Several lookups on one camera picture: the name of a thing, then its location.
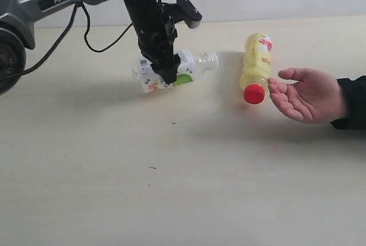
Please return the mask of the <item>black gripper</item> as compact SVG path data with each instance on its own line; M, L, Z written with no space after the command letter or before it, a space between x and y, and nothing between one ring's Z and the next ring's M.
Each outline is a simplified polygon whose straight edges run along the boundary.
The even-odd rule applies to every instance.
M166 84L177 80L180 58L173 51L177 32L162 0L124 0L141 54Z

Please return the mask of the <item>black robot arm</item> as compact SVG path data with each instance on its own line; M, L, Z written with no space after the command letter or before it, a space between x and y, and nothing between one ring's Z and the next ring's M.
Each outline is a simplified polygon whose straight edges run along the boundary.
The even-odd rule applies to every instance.
M35 48L36 22L67 7L77 11L109 0L1 0L1 92L30 73L26 51ZM179 60L173 51L177 31L172 13L161 0L123 0L137 33L141 54L165 82L177 78Z

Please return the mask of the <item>black sleeved forearm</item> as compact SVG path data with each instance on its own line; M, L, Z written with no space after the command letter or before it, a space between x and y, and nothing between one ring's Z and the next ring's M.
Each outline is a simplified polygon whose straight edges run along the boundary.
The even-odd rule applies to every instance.
M365 131L365 76L337 81L343 90L348 112L346 116L332 121L331 125L337 130Z

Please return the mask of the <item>person's open hand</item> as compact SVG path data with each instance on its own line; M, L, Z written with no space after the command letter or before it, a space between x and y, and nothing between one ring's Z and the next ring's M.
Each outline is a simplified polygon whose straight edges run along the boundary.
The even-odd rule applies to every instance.
M325 124L348 117L349 106L337 79L311 68L278 72L268 79L270 99L286 117L303 124Z

